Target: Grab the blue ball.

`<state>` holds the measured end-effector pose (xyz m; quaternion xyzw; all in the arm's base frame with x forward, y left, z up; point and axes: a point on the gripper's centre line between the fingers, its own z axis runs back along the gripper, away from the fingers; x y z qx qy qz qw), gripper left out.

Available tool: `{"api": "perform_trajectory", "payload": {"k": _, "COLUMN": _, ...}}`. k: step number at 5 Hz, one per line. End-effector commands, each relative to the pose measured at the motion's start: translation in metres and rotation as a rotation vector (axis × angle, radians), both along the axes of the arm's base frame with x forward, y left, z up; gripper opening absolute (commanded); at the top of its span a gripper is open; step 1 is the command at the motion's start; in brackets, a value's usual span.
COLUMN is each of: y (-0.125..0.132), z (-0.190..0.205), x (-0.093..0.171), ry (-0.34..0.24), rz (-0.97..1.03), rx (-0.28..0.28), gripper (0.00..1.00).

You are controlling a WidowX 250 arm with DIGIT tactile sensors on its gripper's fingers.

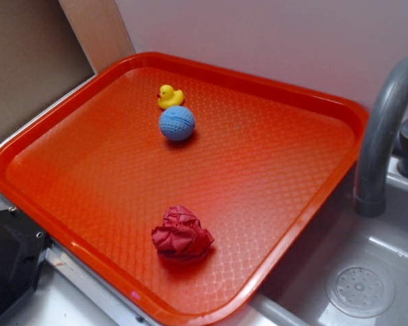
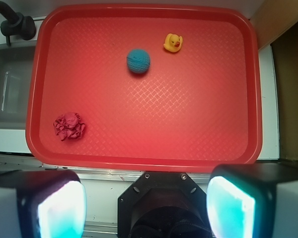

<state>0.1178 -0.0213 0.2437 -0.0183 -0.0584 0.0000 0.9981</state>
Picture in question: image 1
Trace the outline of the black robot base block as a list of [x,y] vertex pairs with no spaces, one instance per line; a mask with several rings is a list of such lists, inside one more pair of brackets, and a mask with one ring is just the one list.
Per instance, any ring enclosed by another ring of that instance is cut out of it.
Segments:
[[0,321],[35,293],[49,240],[21,210],[0,211]]

